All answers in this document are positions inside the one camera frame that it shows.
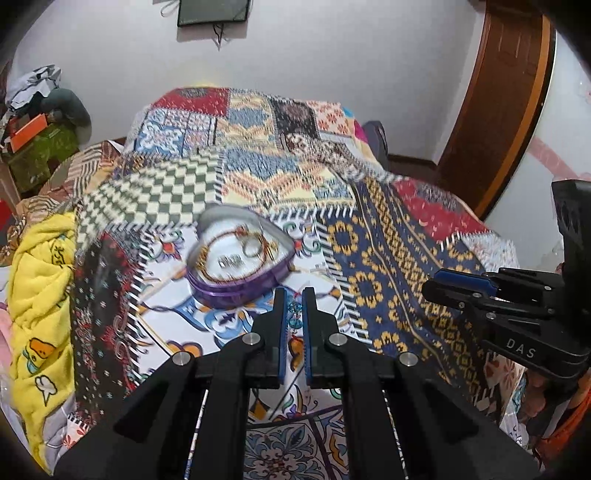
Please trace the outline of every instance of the yellow blanket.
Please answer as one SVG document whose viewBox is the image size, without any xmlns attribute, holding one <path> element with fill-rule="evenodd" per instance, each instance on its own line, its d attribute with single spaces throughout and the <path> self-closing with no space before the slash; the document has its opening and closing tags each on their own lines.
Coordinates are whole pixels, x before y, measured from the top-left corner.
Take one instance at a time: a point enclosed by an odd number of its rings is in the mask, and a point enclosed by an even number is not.
<svg viewBox="0 0 591 480">
<path fill-rule="evenodd" d="M 31 227 L 18 247 L 7 288 L 12 317 L 12 395 L 35 460 L 43 466 L 45 418 L 74 391 L 67 292 L 74 263 L 74 214 Z"/>
</svg>

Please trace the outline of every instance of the green box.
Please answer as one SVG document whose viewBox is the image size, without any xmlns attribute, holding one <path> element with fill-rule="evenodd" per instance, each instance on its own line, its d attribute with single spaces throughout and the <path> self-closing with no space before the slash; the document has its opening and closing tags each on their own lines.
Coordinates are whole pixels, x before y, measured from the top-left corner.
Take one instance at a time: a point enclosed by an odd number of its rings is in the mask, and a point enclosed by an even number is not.
<svg viewBox="0 0 591 480">
<path fill-rule="evenodd" d="M 78 151 L 76 133 L 67 125 L 50 124 L 15 154 L 2 158 L 20 193 L 43 185 L 64 160 Z"/>
</svg>

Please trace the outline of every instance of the bed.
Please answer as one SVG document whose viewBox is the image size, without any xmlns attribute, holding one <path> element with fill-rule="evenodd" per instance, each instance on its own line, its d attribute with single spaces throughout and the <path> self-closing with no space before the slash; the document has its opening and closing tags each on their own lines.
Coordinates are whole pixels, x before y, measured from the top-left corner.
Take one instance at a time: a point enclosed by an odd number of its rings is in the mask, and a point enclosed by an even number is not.
<svg viewBox="0 0 591 480">
<path fill-rule="evenodd" d="M 42 418 L 47 428 L 34 456 L 47 471 L 173 353 L 217 351 L 272 307 L 272 291 L 229 310 L 192 297 L 185 261 L 197 241 L 197 214 L 211 203 L 256 211 L 296 248 L 282 282 L 289 300 L 287 380 L 282 390 L 251 392 L 245 478 L 269 474 L 257 439 L 296 431 L 304 432 L 295 446 L 302 472 L 348 475 L 340 392 L 312 392 L 302 375 L 307 286 L 341 332 L 384 355 L 415 353 L 522 440 L 513 397 L 524 368 L 481 349 L 460 312 L 426 302 L 420 291 L 442 267 L 517 267 L 513 245 L 452 194 L 385 171 L 353 114 L 338 103 L 175 89 L 137 115 L 125 145 L 89 147 L 56 174 L 19 206 L 2 250 L 7 265 L 27 228 L 74 212 L 72 391 L 59 418 L 55 408 Z M 49 400 L 57 396 L 38 390 Z"/>
</svg>

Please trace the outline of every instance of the purple tin box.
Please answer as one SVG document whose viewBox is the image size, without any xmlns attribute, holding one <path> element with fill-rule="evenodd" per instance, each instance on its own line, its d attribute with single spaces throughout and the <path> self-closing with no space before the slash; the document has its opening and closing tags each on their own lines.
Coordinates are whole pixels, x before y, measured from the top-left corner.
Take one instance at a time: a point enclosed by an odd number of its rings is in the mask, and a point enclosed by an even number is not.
<svg viewBox="0 0 591 480">
<path fill-rule="evenodd" d="M 231 309 L 255 300 L 279 285 L 290 272 L 289 265 L 296 249 L 293 240 L 279 227 L 250 210 L 231 205 L 212 205 L 205 208 L 197 221 L 196 232 L 199 238 L 220 220 L 236 220 L 236 225 L 260 225 L 265 236 L 276 240 L 287 251 L 280 260 L 272 262 L 270 268 L 264 267 L 259 274 L 232 283 L 212 284 L 205 281 L 194 267 L 201 242 L 193 247 L 187 257 L 187 279 L 193 297 L 211 308 Z"/>
</svg>

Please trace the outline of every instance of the brown bracelet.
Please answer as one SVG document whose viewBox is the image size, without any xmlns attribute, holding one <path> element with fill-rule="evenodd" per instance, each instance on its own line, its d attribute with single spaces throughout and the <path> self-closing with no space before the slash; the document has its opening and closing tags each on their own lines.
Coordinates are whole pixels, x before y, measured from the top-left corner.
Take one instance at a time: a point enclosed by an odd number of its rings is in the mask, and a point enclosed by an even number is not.
<svg viewBox="0 0 591 480">
<path fill-rule="evenodd" d="M 237 238 L 246 238 L 249 236 L 256 237 L 262 246 L 261 254 L 259 255 L 261 257 L 261 263 L 256 268 L 255 271 L 249 272 L 249 273 L 247 273 L 247 275 L 243 275 L 241 277 L 230 277 L 230 278 L 212 277 L 207 272 L 207 269 L 206 269 L 207 256 L 209 255 L 209 251 L 211 249 L 211 246 L 215 242 L 220 240 L 221 238 L 224 238 L 229 235 L 235 235 Z M 250 278 L 253 275 L 255 275 L 256 273 L 258 273 L 265 266 L 269 257 L 271 259 L 273 259 L 273 256 L 271 253 L 272 250 L 278 250 L 278 245 L 276 242 L 269 243 L 262 233 L 258 233 L 258 232 L 250 233 L 248 231 L 248 227 L 246 227 L 246 225 L 239 225 L 238 227 L 236 227 L 235 230 L 230 230 L 228 232 L 220 233 L 220 234 L 216 235 L 212 240 L 210 240 L 207 245 L 203 245 L 199 251 L 198 256 L 197 256 L 197 261 L 195 262 L 195 269 L 200 271 L 201 275 L 203 275 L 205 279 L 207 279 L 211 282 L 214 282 L 214 283 L 234 283 L 237 281 L 246 280 L 247 278 Z"/>
</svg>

